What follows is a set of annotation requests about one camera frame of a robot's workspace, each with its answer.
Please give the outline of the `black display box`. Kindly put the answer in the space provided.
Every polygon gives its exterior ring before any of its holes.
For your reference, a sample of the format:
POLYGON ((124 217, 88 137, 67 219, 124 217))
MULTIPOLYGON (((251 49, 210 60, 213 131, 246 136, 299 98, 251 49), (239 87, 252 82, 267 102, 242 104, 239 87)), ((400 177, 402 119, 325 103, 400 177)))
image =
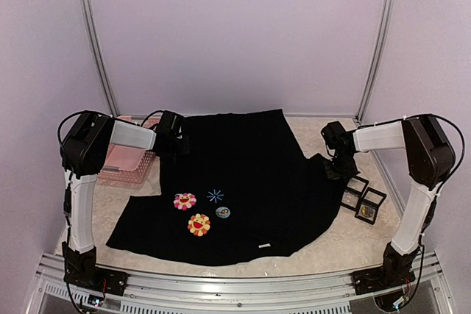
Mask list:
POLYGON ((374 225, 382 203, 386 200, 386 194, 374 188, 368 187, 359 199, 355 211, 355 218, 374 225))
POLYGON ((365 193, 369 181, 360 176, 354 176, 347 183, 342 196, 341 205, 349 210, 356 211, 358 203, 365 193))

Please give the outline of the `black t-shirt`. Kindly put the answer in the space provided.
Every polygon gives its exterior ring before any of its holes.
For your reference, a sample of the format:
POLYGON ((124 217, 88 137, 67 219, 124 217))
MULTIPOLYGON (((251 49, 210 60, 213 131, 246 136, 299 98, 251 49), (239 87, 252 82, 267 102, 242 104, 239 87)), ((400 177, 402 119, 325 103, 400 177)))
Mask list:
POLYGON ((346 187, 328 179, 324 157, 306 157, 282 110, 193 116, 182 131, 190 154, 160 158, 158 196, 133 196, 107 245, 161 260, 203 266, 288 257, 326 232, 346 187), (206 199, 224 193, 218 204, 206 199), (177 193, 196 204, 174 208, 177 193), (218 207, 230 217, 218 218, 218 207), (202 237, 188 231, 197 213, 210 219, 202 237))

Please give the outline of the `round blue pin badge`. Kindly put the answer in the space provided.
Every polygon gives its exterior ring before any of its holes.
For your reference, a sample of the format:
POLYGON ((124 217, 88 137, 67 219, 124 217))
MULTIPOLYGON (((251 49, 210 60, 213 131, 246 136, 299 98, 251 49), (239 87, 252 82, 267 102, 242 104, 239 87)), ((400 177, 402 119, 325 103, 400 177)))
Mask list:
POLYGON ((215 214, 218 218, 226 219, 230 217, 230 209, 228 207, 218 207, 215 211, 215 214))

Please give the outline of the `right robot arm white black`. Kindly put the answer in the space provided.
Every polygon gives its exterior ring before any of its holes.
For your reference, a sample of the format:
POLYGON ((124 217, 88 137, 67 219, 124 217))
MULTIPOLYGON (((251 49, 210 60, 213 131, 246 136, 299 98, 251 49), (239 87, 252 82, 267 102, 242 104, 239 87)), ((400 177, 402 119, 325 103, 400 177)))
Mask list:
POLYGON ((456 154, 434 114, 413 115, 347 131, 340 122, 327 124, 321 135, 333 156, 325 163, 329 179, 350 181, 358 174, 354 156, 360 152, 402 149, 411 187, 400 225, 386 245, 383 263, 352 274, 357 294, 412 283, 412 263, 433 218, 436 200, 451 177, 456 154))

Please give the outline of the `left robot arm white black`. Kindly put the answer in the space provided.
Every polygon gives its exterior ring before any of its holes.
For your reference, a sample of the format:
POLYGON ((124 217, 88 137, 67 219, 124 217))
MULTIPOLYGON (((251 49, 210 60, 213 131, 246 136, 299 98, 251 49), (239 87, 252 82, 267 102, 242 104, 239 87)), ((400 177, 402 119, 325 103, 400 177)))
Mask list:
POLYGON ((57 136, 65 177, 64 280, 93 290, 104 290, 113 282, 123 288, 126 273, 96 265, 92 211, 98 175, 105 165, 110 145, 152 151, 159 157, 186 153, 189 142, 182 132, 185 119, 168 110, 160 111, 160 119, 154 127, 90 110, 73 113, 71 117, 75 122, 68 133, 57 136))

